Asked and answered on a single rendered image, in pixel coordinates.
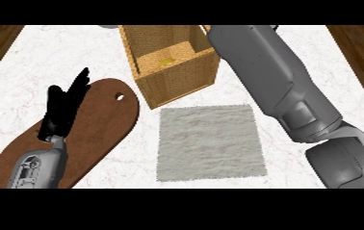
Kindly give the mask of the grey cloth placemat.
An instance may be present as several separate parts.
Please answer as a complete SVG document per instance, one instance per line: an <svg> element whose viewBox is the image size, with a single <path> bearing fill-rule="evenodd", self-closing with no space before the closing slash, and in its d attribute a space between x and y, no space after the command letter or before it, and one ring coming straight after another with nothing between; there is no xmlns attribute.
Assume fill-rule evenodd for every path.
<svg viewBox="0 0 364 230"><path fill-rule="evenodd" d="M161 110L159 181L266 174L256 120L248 105Z"/></svg>

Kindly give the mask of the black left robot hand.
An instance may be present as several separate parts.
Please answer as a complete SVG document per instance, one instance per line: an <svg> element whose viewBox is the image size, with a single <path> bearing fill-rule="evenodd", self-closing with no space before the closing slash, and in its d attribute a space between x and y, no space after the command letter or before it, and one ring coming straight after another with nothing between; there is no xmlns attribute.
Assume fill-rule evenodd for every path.
<svg viewBox="0 0 364 230"><path fill-rule="evenodd" d="M91 87L88 74L90 70L84 68L68 91L57 85L48 86L47 110L37 135L40 141L51 141L53 136L65 138L69 134L78 108Z"/></svg>

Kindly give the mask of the brown wooden panel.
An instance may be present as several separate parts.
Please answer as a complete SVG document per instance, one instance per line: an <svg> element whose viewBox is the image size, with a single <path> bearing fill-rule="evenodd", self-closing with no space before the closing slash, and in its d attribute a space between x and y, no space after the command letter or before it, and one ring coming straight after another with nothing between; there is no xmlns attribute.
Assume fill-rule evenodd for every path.
<svg viewBox="0 0 364 230"><path fill-rule="evenodd" d="M364 25L327 25L327 29L364 88Z"/></svg>
<svg viewBox="0 0 364 230"><path fill-rule="evenodd" d="M0 25L0 60L10 49L22 28L22 25Z"/></svg>

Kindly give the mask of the wicker basket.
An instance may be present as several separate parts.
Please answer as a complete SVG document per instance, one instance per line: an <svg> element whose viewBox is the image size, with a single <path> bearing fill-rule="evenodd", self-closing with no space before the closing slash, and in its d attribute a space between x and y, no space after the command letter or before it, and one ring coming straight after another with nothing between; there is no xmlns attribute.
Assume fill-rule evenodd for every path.
<svg viewBox="0 0 364 230"><path fill-rule="evenodd" d="M128 67L149 109L214 84L220 58L208 25L119 25ZM159 66L161 60L174 62Z"/></svg>

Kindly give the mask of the brown wooden cutting board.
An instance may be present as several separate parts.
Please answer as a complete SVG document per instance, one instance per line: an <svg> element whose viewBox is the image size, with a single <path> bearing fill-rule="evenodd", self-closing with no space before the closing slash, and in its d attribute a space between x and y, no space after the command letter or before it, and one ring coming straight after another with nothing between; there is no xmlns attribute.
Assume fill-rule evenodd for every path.
<svg viewBox="0 0 364 230"><path fill-rule="evenodd" d="M69 189L130 132L139 116L139 102L127 84L102 79L90 84L71 132L65 138L68 161L57 187ZM0 153L0 188L8 183L19 156L51 145L37 139L37 122L13 139Z"/></svg>

